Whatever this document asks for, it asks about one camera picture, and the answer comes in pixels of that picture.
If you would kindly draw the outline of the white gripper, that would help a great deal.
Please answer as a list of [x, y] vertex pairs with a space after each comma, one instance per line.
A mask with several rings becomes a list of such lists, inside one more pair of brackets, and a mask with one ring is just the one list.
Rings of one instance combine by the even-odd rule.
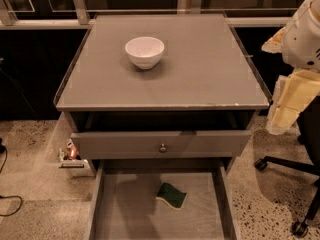
[[282, 135], [320, 94], [320, 0], [305, 0], [285, 28], [278, 30], [261, 47], [267, 53], [281, 53], [283, 61], [295, 68], [276, 81], [266, 130]]

